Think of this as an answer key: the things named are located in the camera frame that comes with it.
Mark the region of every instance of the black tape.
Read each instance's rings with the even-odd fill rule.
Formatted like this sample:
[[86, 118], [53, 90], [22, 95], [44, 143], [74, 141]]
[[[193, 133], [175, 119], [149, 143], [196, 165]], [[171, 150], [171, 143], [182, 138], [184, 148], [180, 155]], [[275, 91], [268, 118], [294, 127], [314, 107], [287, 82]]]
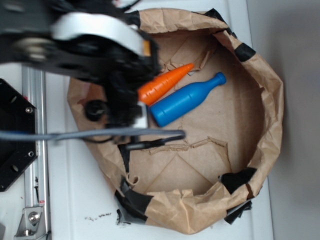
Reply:
[[[219, 177], [220, 182], [226, 187], [230, 194], [237, 190], [243, 184], [247, 184], [252, 176], [257, 171], [256, 168], [247, 167], [238, 173], [226, 173]], [[224, 220], [232, 224], [236, 218], [240, 218], [243, 211], [250, 210], [252, 208], [252, 202], [250, 200], [245, 201], [244, 203], [230, 208], [226, 211], [227, 216]]]
[[211, 18], [214, 18], [214, 19], [218, 19], [222, 22], [226, 22], [223, 17], [220, 15], [220, 13], [215, 10], [214, 8], [212, 8], [211, 10], [207, 11], [204, 15], [208, 16], [208, 17], [211, 17]]
[[[220, 13], [217, 10], [215, 10], [214, 8], [212, 8], [209, 11], [207, 11], [204, 15], [208, 16], [208, 17], [211, 17], [211, 18], [214, 18], [214, 19], [218, 19], [218, 20], [224, 22], [225, 24], [227, 24], [226, 21], [223, 19], [223, 17], [220, 15]], [[227, 31], [228, 34], [230, 34], [230, 35], [234, 36], [235, 38], [237, 38], [237, 35], [231, 30], [230, 27], [226, 28], [225, 30]]]
[[124, 197], [118, 191], [115, 192], [115, 199], [121, 212], [118, 213], [119, 222], [145, 224], [148, 219], [145, 212], [153, 196], [133, 191], [124, 178], [120, 189]]
[[234, 221], [237, 219], [237, 218], [241, 218], [242, 216], [242, 213], [244, 211], [247, 211], [247, 210], [251, 210], [252, 209], [252, 202], [249, 200], [249, 201], [246, 201], [244, 202], [243, 204], [239, 205], [239, 206], [236, 206], [236, 207], [233, 207], [231, 209], [229, 209], [227, 211], [227, 216], [224, 218], [224, 220], [228, 223], [228, 224], [233, 224]]
[[249, 47], [245, 43], [241, 43], [235, 50], [234, 53], [236, 57], [240, 60], [240, 62], [245, 62], [252, 58], [255, 54], [256, 51], [253, 50], [251, 47]]
[[139, 11], [132, 11], [125, 14], [126, 22], [128, 24], [134, 24], [137, 25], [138, 28], [141, 26], [141, 20], [140, 20], [140, 12]]
[[247, 167], [238, 173], [225, 173], [219, 177], [219, 180], [232, 194], [240, 186], [247, 184], [256, 171], [256, 168]]
[[118, 145], [118, 149], [119, 149], [121, 156], [122, 156], [122, 159], [123, 159], [125, 172], [129, 173], [130, 151], [127, 150], [126, 144]]

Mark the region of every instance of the black mounting plate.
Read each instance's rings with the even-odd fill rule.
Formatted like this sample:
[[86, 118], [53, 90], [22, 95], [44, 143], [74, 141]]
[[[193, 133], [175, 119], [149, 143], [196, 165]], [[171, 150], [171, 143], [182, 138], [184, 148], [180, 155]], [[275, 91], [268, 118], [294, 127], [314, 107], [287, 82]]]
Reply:
[[[36, 108], [1, 78], [0, 130], [36, 132]], [[0, 192], [6, 191], [36, 157], [35, 141], [0, 140]]]

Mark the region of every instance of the black cable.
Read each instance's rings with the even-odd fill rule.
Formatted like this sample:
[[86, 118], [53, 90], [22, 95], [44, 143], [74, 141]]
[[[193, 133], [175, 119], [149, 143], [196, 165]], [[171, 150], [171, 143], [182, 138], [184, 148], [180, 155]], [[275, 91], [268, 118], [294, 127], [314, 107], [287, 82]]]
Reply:
[[178, 135], [185, 136], [182, 130], [164, 130], [154, 128], [133, 128], [133, 127], [114, 127], [104, 129], [94, 129], [86, 131], [49, 133], [49, 134], [28, 134], [18, 131], [0, 130], [0, 140], [34, 142], [34, 141], [60, 141], [67, 139], [83, 139], [93, 136], [141, 136], [141, 135]]
[[131, 142], [131, 143], [127, 143], [125, 148], [128, 151], [157, 148], [157, 147], [164, 146], [168, 142], [181, 140], [181, 139], [184, 139], [185, 137], [186, 137], [185, 134], [181, 134], [181, 135], [178, 135], [178, 136], [171, 136], [171, 137], [167, 137], [167, 138], [159, 138], [159, 139], [153, 140], [153, 141]]
[[120, 9], [123, 11], [123, 12], [126, 12], [128, 10], [130, 10], [134, 5], [136, 5], [138, 2], [140, 2], [141, 0], [135, 0], [133, 3], [127, 5], [127, 6], [124, 6], [124, 7], [121, 7]]
[[93, 140], [93, 139], [90, 139], [90, 138], [87, 138], [87, 137], [83, 137], [81, 139], [83, 141], [85, 141], [85, 142], [92, 143], [92, 144], [105, 144], [105, 143], [111, 141], [113, 138], [109, 137], [109, 138], [107, 138], [105, 140]]

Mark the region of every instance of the blue bottle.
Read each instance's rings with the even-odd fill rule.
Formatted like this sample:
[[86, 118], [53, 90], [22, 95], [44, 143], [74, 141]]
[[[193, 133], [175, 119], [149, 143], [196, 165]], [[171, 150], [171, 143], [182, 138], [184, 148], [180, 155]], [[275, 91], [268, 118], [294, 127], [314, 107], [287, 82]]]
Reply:
[[205, 82], [190, 83], [150, 107], [160, 127], [164, 127], [199, 106], [210, 91], [227, 82], [225, 75], [218, 72]]

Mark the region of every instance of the toy carrot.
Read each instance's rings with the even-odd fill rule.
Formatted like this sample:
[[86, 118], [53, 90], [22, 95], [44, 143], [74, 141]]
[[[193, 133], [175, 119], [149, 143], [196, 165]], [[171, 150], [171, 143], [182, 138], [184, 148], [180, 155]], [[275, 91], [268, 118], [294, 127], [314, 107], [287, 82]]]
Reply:
[[147, 82], [138, 90], [139, 100], [149, 106], [154, 104], [159, 98], [165, 95], [166, 92], [173, 88], [193, 67], [194, 64], [189, 63]]

